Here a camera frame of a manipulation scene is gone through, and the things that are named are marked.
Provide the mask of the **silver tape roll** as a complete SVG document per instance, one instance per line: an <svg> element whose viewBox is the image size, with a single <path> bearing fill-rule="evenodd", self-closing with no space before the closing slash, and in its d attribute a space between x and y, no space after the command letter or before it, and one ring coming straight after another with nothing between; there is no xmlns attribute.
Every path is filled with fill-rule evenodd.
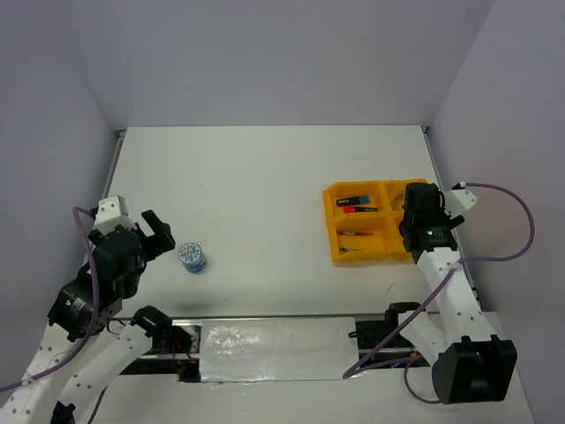
<svg viewBox="0 0 565 424"><path fill-rule="evenodd" d="M396 193L391 199L391 208L393 210L401 210L403 208L405 199L405 191L400 191Z"/></svg>

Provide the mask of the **blue cap highlighter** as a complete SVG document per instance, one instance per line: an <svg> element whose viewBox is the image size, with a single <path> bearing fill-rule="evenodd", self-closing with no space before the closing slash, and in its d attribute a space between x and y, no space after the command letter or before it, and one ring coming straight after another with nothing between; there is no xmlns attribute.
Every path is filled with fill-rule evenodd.
<svg viewBox="0 0 565 424"><path fill-rule="evenodd" d="M370 197L368 195L362 196L352 196L347 198L337 199L335 204L337 207L346 207L346 206L357 206L368 204L370 202Z"/></svg>

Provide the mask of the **pink cap highlighter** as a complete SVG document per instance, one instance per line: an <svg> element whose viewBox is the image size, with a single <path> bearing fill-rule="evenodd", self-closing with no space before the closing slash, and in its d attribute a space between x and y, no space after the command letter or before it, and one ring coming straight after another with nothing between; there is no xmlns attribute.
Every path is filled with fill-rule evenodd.
<svg viewBox="0 0 565 424"><path fill-rule="evenodd" d="M345 214L352 214L352 213L370 213L370 212L378 212L377 208L372 207L361 207L361 206L347 206L343 208L343 212Z"/></svg>

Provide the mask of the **red pen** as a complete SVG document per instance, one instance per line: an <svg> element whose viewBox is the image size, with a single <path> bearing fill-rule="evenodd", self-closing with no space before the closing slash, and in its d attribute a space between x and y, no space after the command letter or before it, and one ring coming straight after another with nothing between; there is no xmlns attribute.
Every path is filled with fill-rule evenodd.
<svg viewBox="0 0 565 424"><path fill-rule="evenodd" d="M347 237L378 237L381 231L338 231L337 234Z"/></svg>

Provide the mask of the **blue pen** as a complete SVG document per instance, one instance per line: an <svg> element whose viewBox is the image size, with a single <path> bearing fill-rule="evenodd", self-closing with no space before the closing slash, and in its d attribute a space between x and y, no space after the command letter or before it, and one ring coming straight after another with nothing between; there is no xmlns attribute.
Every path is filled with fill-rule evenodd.
<svg viewBox="0 0 565 424"><path fill-rule="evenodd" d="M342 253L362 253L362 249L350 248L350 247L339 247L339 252Z"/></svg>

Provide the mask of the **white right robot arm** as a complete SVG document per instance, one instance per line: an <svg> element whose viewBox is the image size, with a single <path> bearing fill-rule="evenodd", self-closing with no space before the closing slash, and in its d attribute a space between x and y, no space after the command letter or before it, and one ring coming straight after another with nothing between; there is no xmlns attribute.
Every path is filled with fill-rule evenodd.
<svg viewBox="0 0 565 424"><path fill-rule="evenodd" d="M509 340L499 338L485 318L463 269L452 230L476 201L458 187L442 193L435 184L409 183L404 192L399 232L405 250L426 278L442 319L435 325L426 304L391 306L385 338L408 341L432 368L432 382L444 405L500 402L505 399L517 361Z"/></svg>

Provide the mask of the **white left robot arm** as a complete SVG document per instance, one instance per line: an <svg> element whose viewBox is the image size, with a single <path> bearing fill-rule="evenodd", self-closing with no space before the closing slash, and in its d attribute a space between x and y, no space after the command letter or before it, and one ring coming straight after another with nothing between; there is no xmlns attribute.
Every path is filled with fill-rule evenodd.
<svg viewBox="0 0 565 424"><path fill-rule="evenodd" d="M141 354L172 344L172 320L156 307L139 309L122 332L85 366L79 364L125 299L137 291L147 264L175 247L170 226L142 213L146 235L127 214L76 207L73 218L86 263L57 294L43 339L21 379L2 387L3 423L74 423L86 407Z"/></svg>

